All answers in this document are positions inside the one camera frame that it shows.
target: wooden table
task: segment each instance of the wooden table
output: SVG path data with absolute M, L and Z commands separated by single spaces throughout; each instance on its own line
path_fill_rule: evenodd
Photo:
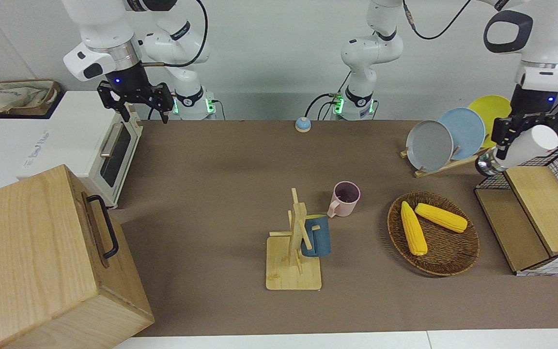
M 156 323 L 141 336 L 558 327 L 558 278 L 516 277 L 473 193 L 472 165 L 415 179 L 399 157 L 416 122 L 146 122 L 111 214 L 124 228 Z M 286 230 L 296 187 L 326 212 L 338 181 L 361 188 L 330 220 L 321 291 L 267 291 L 265 241 Z M 428 190 L 458 204 L 479 234 L 469 271 L 430 278 L 389 242 L 390 204 Z

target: oven door handle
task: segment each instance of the oven door handle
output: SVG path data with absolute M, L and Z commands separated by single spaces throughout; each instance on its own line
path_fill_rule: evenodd
M 120 134 L 122 134 L 123 129 L 124 124 L 122 124 L 121 122 L 111 126 L 111 132 L 109 132 L 107 141 L 105 142 L 105 145 L 102 146 L 102 150 L 100 150 L 100 157 L 110 158 L 111 156 L 113 156 L 115 145 L 118 143 L 118 139 L 120 137 Z

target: yellow corn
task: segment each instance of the yellow corn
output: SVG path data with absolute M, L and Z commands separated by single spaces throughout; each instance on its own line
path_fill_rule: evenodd
M 428 221 L 451 229 L 456 233 L 464 232 L 468 225 L 468 222 L 463 217 L 428 204 L 418 204 L 415 212 Z
M 403 232 L 406 234 L 406 241 L 408 241 L 410 252 L 415 256 L 427 254 L 428 245 L 425 243 L 423 230 L 421 229 L 417 215 L 406 201 L 402 201 L 401 217 Z

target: woven tray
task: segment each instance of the woven tray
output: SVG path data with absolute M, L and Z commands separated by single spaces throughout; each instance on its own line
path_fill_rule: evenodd
M 468 221 L 463 233 L 432 223 L 417 215 L 423 229 L 428 252 L 425 256 L 413 256 L 408 248 L 403 232 L 400 210 L 402 201 L 406 201 L 413 209 L 418 203 L 425 203 L 448 210 Z M 398 197 L 389 209 L 387 226 L 393 245 L 400 254 L 418 269 L 438 276 L 452 276 L 470 269 L 479 256 L 479 238 L 469 217 L 458 206 L 444 197 L 425 191 L 413 191 Z

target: oven window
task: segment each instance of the oven window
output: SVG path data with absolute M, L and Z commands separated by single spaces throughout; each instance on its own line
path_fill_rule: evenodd
M 118 173 L 122 167 L 122 162 L 124 162 L 124 157 L 126 157 L 126 150 L 129 145 L 130 133 L 126 129 L 126 126 L 124 126 L 115 144 L 115 148 L 113 149 L 113 155 L 105 159 L 105 162 L 102 163 L 102 168 L 100 169 L 100 176 L 104 178 L 111 188 L 115 185 L 115 179 L 118 177 Z

